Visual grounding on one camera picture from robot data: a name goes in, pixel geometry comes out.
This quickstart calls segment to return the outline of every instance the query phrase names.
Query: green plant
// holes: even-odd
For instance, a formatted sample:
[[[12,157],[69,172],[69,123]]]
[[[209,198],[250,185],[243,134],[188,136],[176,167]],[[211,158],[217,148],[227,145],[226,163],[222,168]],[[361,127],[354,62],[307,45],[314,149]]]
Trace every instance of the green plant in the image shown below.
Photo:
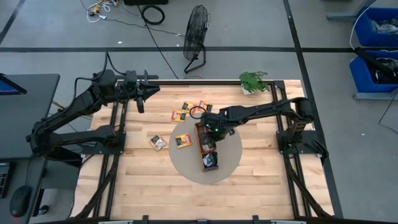
[[[239,76],[239,79],[241,80],[242,87],[250,93],[256,90],[269,91],[269,86],[262,81],[264,75],[267,75],[267,73],[262,71],[244,72]]]

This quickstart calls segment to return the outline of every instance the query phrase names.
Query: floor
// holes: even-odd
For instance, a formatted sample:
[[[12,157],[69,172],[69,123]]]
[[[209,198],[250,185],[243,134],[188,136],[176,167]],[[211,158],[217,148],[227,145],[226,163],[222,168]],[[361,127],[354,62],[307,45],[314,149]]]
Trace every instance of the floor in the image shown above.
[[[83,0],[86,6],[94,0]],[[386,101],[354,101],[355,85],[349,62],[352,53],[331,53],[329,48],[349,48],[351,22],[328,21],[328,12],[354,9],[360,0],[170,0],[161,6],[166,20],[155,27],[171,32],[185,32],[191,9],[203,4],[211,13],[205,45],[209,46],[207,64],[189,77],[238,78],[246,70],[263,70],[269,79],[306,79],[312,92],[330,152],[338,195],[345,218],[398,222],[398,159],[395,134],[377,125],[386,109]],[[303,64],[299,63],[285,6],[288,3],[303,48]],[[398,7],[395,0],[379,0],[376,6]],[[136,7],[127,10],[138,13]],[[112,8],[109,19],[143,25],[123,8]],[[157,17],[148,11],[148,17]],[[174,76],[145,29],[113,21],[90,24],[79,0],[3,0],[0,1],[0,68],[6,74],[59,73],[61,80],[55,101],[67,105],[72,99],[76,77],[90,77],[101,70],[103,51],[119,70],[147,70],[163,79]],[[183,69],[187,61],[181,53],[182,37],[153,32],[164,56],[179,78],[187,77]],[[358,46],[356,36],[353,45]],[[319,53],[310,53],[322,48]],[[87,87],[79,83],[78,92]],[[395,129],[398,122],[393,104],[382,121]],[[90,121],[77,119],[71,123],[86,130]],[[60,132],[73,131],[65,126]],[[72,203],[73,189],[49,191],[48,203],[64,195],[63,202],[49,214],[32,222],[65,218]]]

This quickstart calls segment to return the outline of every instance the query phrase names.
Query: black fan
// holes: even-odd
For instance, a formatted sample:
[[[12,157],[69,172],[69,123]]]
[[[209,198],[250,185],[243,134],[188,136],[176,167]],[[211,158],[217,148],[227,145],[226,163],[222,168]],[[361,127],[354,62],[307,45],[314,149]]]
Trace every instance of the black fan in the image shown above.
[[[187,32],[185,33],[183,50],[184,57],[191,61],[184,69],[185,73],[191,72],[192,70],[200,68],[206,64],[206,48],[203,45],[203,42],[205,41],[207,27],[207,9],[202,5],[195,6],[188,21]],[[203,63],[195,68],[188,69],[192,62],[198,59],[198,55],[201,50],[203,50]]]

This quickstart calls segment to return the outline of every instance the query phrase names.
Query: wooden tabletop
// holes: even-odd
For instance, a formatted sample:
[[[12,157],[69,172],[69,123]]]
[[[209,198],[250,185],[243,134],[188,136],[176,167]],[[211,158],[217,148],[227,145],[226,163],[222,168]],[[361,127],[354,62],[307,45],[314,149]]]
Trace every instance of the wooden tabletop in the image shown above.
[[[285,86],[287,98],[303,96],[300,80],[285,80]],[[149,215],[152,220],[248,220],[259,215],[260,219],[293,219],[275,117],[237,127],[243,145],[241,161],[231,176],[215,184],[186,179],[174,168],[167,147],[159,152],[152,148],[151,137],[159,134],[168,141],[177,125],[170,121],[172,110],[180,109],[184,101],[200,100],[212,103],[212,112],[217,113],[231,105],[270,103],[272,95],[267,91],[243,95],[239,85],[165,85],[145,102],[144,114],[137,112],[136,102],[130,102],[126,148],[119,161],[111,218],[140,220]],[[91,128],[109,124],[111,110],[111,106],[103,107],[95,113]],[[81,211],[95,192],[102,158],[94,156],[81,168],[72,215]],[[302,154],[300,158],[307,189],[325,211],[333,214],[320,159],[315,154]],[[301,194],[298,189],[296,192],[300,214],[304,215]]]

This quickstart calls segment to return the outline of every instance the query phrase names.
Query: blue bin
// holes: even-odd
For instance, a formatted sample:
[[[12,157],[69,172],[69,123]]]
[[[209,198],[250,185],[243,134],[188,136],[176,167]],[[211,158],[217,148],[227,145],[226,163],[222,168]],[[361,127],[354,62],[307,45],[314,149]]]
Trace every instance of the blue bin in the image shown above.
[[[398,52],[368,50],[367,53],[375,58],[385,57],[398,59]],[[373,82],[366,62],[361,57],[356,57],[349,68],[353,74],[358,93],[389,93],[398,88],[398,84],[376,84]]]
[[[378,34],[373,29],[373,21],[390,21],[398,19],[398,9],[370,8],[359,19],[355,26],[359,42],[370,47],[398,47],[398,34]]]

